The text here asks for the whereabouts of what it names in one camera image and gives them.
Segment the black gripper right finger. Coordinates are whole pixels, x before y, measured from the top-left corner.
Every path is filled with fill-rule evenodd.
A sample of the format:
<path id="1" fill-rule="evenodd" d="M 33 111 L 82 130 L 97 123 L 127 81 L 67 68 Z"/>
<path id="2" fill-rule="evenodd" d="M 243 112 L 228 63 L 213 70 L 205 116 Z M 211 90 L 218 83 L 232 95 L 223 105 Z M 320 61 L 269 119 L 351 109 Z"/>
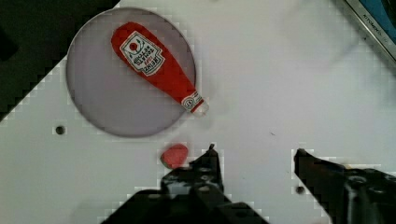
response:
<path id="1" fill-rule="evenodd" d="M 332 224 L 396 224 L 396 179 L 373 168 L 348 169 L 299 148 L 294 173 Z"/>

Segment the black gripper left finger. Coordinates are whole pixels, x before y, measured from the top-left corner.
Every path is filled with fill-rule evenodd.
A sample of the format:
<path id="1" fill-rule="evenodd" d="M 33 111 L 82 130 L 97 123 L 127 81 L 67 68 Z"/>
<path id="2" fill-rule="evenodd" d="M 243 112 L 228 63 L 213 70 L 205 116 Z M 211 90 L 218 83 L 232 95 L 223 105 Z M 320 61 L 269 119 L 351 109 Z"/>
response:
<path id="1" fill-rule="evenodd" d="M 172 170 L 161 187 L 140 190 L 100 224 L 269 224 L 246 203 L 224 194 L 219 154 L 209 149 Z"/>

